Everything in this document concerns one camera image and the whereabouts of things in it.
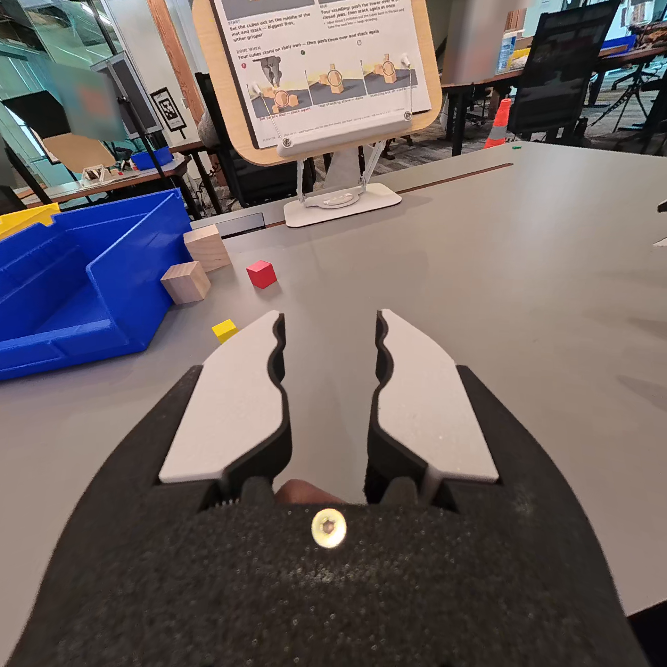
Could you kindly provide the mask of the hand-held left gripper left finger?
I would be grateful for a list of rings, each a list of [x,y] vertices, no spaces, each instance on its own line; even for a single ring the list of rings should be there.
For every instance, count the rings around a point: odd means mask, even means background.
[[[159,472],[163,484],[270,484],[292,455],[283,352],[285,316],[272,310],[204,362]]]

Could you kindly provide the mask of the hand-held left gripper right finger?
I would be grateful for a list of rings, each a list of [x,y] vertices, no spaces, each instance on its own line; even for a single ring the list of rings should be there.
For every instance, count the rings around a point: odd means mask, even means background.
[[[386,481],[495,484],[500,475],[454,359],[389,309],[377,312],[378,386],[371,399],[368,463]]]

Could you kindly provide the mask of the medium wooden cube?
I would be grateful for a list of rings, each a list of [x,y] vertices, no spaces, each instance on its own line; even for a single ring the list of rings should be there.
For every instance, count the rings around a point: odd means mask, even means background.
[[[204,300],[212,284],[198,261],[172,265],[161,278],[162,286],[174,304],[188,304]]]

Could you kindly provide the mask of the red wooden cube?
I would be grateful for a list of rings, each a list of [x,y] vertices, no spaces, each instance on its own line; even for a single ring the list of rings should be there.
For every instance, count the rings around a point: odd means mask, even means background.
[[[258,260],[246,268],[252,285],[259,289],[265,289],[277,282],[278,278],[270,262]]]

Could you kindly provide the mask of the large wooden cube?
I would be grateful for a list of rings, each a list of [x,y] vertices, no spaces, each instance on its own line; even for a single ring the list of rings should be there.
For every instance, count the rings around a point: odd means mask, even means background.
[[[194,262],[199,262],[205,273],[229,266],[231,260],[215,224],[183,234],[184,244]]]

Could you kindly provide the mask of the blue plastic bin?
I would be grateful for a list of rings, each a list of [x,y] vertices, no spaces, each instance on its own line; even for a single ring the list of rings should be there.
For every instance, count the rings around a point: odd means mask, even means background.
[[[1,241],[1,379],[144,351],[190,255],[181,190],[56,214]]]

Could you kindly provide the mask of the black office chair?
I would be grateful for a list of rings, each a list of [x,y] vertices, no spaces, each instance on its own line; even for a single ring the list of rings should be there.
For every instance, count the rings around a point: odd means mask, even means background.
[[[549,143],[571,135],[619,1],[540,16],[508,120],[523,139],[545,133]]]
[[[209,155],[217,157],[232,197],[251,207],[296,196],[296,162],[260,166],[244,159],[229,138],[209,73],[196,72],[195,78],[205,105],[197,132]]]

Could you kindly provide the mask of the orange striped traffic cone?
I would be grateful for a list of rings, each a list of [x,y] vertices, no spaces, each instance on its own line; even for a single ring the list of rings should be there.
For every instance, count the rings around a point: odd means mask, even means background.
[[[510,98],[506,97],[505,99],[501,100],[494,117],[490,134],[484,145],[484,149],[503,146],[505,144],[505,135],[507,131],[511,106],[512,100]]]

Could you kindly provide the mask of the white folding stand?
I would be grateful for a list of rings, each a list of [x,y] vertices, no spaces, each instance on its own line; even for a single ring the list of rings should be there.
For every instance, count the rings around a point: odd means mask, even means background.
[[[400,130],[410,129],[412,118],[411,111],[401,109],[361,121],[347,121],[339,127],[329,126],[280,137],[278,155],[284,159],[297,158],[297,201],[284,205],[286,225],[293,229],[304,228],[399,204],[402,200],[400,196],[380,183],[371,183],[370,179],[387,138]],[[372,138],[379,138],[379,142],[373,148],[370,161],[356,186],[310,197],[304,194],[303,171],[306,157],[312,157],[324,149],[338,149],[347,144],[353,147],[362,146]]]

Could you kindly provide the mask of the brown wooden desk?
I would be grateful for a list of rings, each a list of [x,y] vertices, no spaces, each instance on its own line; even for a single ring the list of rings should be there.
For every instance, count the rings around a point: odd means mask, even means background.
[[[181,178],[187,171],[190,157],[177,154],[170,163],[162,167],[167,182]],[[138,186],[152,181],[159,181],[160,175],[156,169],[145,171],[131,171],[118,178],[107,178],[103,181],[73,181],[60,186],[45,189],[49,201],[64,203],[82,197],[91,197],[99,193],[110,192],[116,189]]]

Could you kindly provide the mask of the small blue bin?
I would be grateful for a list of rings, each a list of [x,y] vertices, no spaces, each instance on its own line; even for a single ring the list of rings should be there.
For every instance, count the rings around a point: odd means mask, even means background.
[[[160,167],[169,164],[173,161],[173,155],[169,146],[164,146],[152,151],[155,161]],[[131,162],[135,165],[138,171],[147,171],[155,168],[153,158],[150,151],[143,151],[131,156]]]

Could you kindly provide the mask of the yellow plastic bin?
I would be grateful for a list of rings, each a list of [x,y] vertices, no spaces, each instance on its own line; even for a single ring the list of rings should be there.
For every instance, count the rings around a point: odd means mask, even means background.
[[[1,235],[4,240],[35,224],[49,227],[53,216],[61,212],[58,203],[51,203],[1,215]]]

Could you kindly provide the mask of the pale board on stand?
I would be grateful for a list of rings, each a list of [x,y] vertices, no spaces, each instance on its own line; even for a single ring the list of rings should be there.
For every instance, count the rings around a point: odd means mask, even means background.
[[[72,133],[41,140],[50,157],[57,158],[69,171],[80,174],[79,181],[103,181],[114,178],[110,168],[116,165],[115,156],[105,144]]]

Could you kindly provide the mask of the white instruction sheet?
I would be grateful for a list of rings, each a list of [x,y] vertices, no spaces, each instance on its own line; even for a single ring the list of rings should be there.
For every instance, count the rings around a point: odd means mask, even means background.
[[[425,1],[210,1],[257,151],[320,150],[434,111]]]

